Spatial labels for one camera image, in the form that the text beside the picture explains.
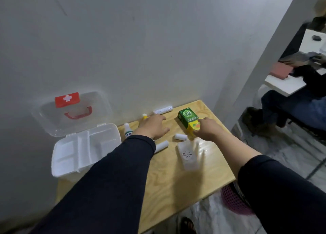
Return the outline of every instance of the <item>box lid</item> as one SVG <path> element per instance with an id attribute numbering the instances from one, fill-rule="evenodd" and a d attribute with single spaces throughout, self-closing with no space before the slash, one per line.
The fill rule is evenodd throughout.
<path id="1" fill-rule="evenodd" d="M 61 137 L 109 123 L 112 110 L 107 99 L 97 91 L 75 92 L 35 108 L 32 115 L 46 132 Z"/>

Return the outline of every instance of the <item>hand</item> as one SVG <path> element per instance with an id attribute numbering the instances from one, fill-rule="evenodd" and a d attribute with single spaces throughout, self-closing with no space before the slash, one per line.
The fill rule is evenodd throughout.
<path id="1" fill-rule="evenodd" d="M 204 119 L 198 119 L 201 124 L 200 130 L 194 130 L 194 135 L 200 137 L 203 140 L 215 141 L 216 137 L 224 132 L 223 128 L 216 123 L 215 120 L 205 117 Z"/>
<path id="2" fill-rule="evenodd" d="M 162 121 L 166 120 L 165 116 L 153 115 L 148 117 L 139 123 L 138 128 L 132 133 L 132 135 L 144 135 L 151 139 L 159 139 L 165 135 L 170 128 L 163 127 Z"/>

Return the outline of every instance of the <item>floor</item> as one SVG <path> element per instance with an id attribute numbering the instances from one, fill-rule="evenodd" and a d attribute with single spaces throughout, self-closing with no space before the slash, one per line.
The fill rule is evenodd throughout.
<path id="1" fill-rule="evenodd" d="M 247 127 L 239 121 L 243 131 L 242 140 L 254 149 L 266 154 L 283 165 L 291 168 L 303 177 L 326 157 L 326 147 L 314 141 L 307 133 L 295 124 L 279 129 L 278 136 L 271 139 L 251 136 Z M 326 167 L 323 166 L 310 181 L 326 192 Z M 200 234 L 263 234 L 266 233 L 259 219 L 253 216 L 241 216 L 224 208 L 220 192 L 197 202 L 176 216 L 158 224 L 152 231 L 155 234 L 176 233 L 181 217 L 193 220 Z"/>

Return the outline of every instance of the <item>white cylinder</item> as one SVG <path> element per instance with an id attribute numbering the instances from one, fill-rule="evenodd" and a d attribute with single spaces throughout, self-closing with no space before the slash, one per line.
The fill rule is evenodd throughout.
<path id="1" fill-rule="evenodd" d="M 161 114 L 164 114 L 166 112 L 170 112 L 172 110 L 173 110 L 173 107 L 168 106 L 168 107 L 165 107 L 165 108 L 162 108 L 162 109 L 155 110 L 155 111 L 153 111 L 153 113 L 156 114 L 156 115 L 161 115 Z"/>
<path id="2" fill-rule="evenodd" d="M 176 134 L 174 135 L 174 138 L 175 138 L 175 139 L 179 139 L 179 140 L 186 141 L 187 138 L 188 138 L 188 136 L 185 135 L 185 134 L 176 133 Z"/>
<path id="3" fill-rule="evenodd" d="M 166 148 L 168 146 L 169 146 L 169 142 L 167 140 L 162 142 L 162 143 L 157 144 L 154 154 L 161 151 L 161 150 L 163 150 L 164 148 Z"/>

